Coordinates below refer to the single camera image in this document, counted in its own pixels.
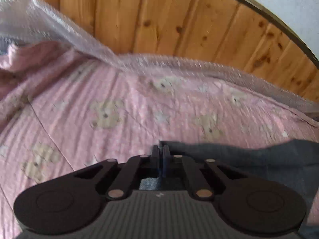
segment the small white logo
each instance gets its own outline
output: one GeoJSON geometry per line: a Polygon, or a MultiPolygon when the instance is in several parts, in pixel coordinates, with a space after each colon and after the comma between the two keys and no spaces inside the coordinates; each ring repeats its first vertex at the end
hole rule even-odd
{"type": "Polygon", "coordinates": [[[156,194],[156,197],[158,197],[158,198],[161,198],[162,196],[164,196],[164,194],[161,192],[159,194],[156,194]]]}

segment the rivet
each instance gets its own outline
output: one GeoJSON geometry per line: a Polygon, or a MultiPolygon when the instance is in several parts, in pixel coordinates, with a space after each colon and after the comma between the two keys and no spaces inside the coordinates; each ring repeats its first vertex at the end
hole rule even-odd
{"type": "Polygon", "coordinates": [[[209,198],[213,195],[213,193],[210,190],[201,189],[196,192],[196,195],[200,198],[209,198]]]}
{"type": "Polygon", "coordinates": [[[111,190],[108,192],[108,195],[111,197],[111,198],[120,198],[124,195],[124,191],[122,190],[111,190]]]}

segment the teddy bear pattern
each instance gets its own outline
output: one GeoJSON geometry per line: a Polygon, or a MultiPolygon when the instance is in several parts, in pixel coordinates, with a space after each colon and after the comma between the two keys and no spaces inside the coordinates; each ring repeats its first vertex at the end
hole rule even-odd
{"type": "Polygon", "coordinates": [[[241,106],[241,101],[247,99],[247,93],[244,93],[236,88],[229,88],[229,92],[231,95],[231,102],[237,107],[241,106]]]}
{"type": "Polygon", "coordinates": [[[195,119],[195,123],[202,127],[204,139],[208,142],[214,142],[223,133],[217,128],[217,114],[202,115],[195,119]]]}
{"type": "Polygon", "coordinates": [[[32,149],[33,158],[30,161],[22,164],[22,171],[36,183],[44,180],[44,170],[49,162],[57,163],[60,158],[60,153],[57,149],[51,146],[38,142],[32,149]]]}
{"type": "Polygon", "coordinates": [[[93,102],[91,108],[95,110],[96,118],[91,122],[91,127],[95,128],[114,128],[121,122],[119,108],[123,108],[124,103],[121,100],[102,102],[93,102]]]}
{"type": "Polygon", "coordinates": [[[162,93],[174,93],[174,90],[180,85],[184,79],[176,76],[166,76],[152,82],[156,90],[162,93]]]}

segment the dark gray cloth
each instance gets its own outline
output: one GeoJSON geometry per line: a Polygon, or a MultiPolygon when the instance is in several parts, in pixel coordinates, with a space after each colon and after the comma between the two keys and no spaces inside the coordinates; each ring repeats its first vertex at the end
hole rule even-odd
{"type": "MultiPolygon", "coordinates": [[[[253,175],[284,184],[303,196],[308,211],[319,187],[319,143],[312,141],[294,139],[262,149],[210,143],[161,143],[169,146],[172,155],[191,156],[196,161],[218,159],[253,175]]],[[[307,226],[304,222],[299,233],[306,239],[318,239],[319,226],[307,226]]]]}

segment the pink blanket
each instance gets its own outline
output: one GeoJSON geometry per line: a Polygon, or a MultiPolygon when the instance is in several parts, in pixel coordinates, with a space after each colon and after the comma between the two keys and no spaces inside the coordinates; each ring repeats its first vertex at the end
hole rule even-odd
{"type": "MultiPolygon", "coordinates": [[[[319,123],[303,113],[216,78],[123,71],[58,42],[12,45],[0,67],[0,238],[20,231],[12,206],[24,189],[107,158],[125,162],[159,140],[319,142],[319,123]]],[[[319,223],[318,208],[309,222],[319,223]]]]}

